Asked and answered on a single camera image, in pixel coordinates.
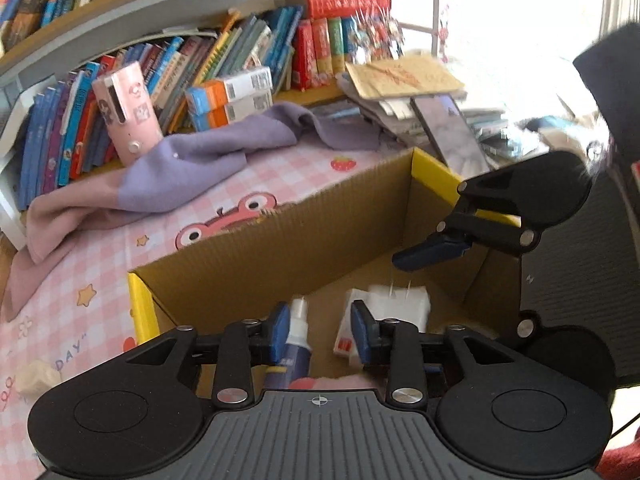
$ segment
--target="purple book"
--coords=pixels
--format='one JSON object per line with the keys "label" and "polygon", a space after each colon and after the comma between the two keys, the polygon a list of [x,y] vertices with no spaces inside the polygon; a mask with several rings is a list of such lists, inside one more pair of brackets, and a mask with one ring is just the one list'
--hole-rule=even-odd
{"label": "purple book", "polygon": [[60,144],[64,135],[60,135],[60,128],[62,127],[62,117],[65,114],[66,105],[69,102],[69,94],[71,92],[71,85],[76,79],[78,74],[76,72],[69,72],[69,76],[65,82],[65,88],[60,96],[60,103],[58,104],[58,110],[56,111],[56,119],[51,129],[51,136],[49,137],[49,151],[47,152],[47,166],[44,173],[44,185],[42,186],[43,193],[49,193],[56,189],[56,166],[58,165],[58,152],[60,150]]}

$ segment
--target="bookshelf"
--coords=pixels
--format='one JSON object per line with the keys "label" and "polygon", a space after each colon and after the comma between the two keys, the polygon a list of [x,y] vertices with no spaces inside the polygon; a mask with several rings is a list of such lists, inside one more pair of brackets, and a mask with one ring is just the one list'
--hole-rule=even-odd
{"label": "bookshelf", "polygon": [[[0,164],[0,230],[16,248],[22,248],[26,242],[24,226],[15,207],[18,161],[13,145],[17,129],[5,126],[20,93],[48,76],[62,76],[100,53],[131,44],[140,37],[170,28],[210,27],[229,7],[244,1],[93,0],[41,28],[0,59],[0,159],[4,164]],[[275,101],[308,106],[332,101],[341,95],[334,84],[305,92],[281,92]],[[100,170],[116,167],[110,164]]]}

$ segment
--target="glue bottle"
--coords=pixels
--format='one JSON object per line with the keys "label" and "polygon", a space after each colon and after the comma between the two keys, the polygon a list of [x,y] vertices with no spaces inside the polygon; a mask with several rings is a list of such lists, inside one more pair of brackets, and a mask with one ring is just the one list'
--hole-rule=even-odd
{"label": "glue bottle", "polygon": [[286,390],[292,381],[309,375],[311,347],[306,341],[309,325],[306,323],[306,301],[291,301],[291,322],[284,354],[277,365],[267,368],[264,377],[265,390]]}

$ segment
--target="red fabric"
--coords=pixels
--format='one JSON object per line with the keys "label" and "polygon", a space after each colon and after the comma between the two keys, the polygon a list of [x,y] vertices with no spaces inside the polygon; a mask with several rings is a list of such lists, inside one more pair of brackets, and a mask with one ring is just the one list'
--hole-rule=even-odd
{"label": "red fabric", "polygon": [[628,446],[605,451],[596,471],[605,480],[640,478],[640,428]]}

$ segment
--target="cardboard box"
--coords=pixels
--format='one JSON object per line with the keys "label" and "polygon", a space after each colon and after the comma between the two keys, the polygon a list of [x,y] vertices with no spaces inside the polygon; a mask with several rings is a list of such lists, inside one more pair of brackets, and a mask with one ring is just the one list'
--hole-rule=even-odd
{"label": "cardboard box", "polygon": [[474,246],[463,258],[419,272],[392,267],[395,250],[423,240],[450,212],[458,183],[421,150],[403,152],[273,215],[139,267],[130,276],[138,340],[174,324],[219,333],[303,294],[314,350],[310,372],[337,377],[353,372],[333,354],[347,291],[392,280],[394,287],[409,281],[426,287],[430,332],[474,320],[498,332],[513,326],[516,258]]}
{"label": "cardboard box", "polygon": [[269,67],[257,66],[193,86],[185,92],[185,97],[189,111],[202,115],[272,87]]}
{"label": "cardboard box", "polygon": [[199,132],[236,123],[250,115],[259,114],[273,106],[271,90],[255,92],[243,99],[228,103],[206,114],[194,115],[189,112],[193,126]]}

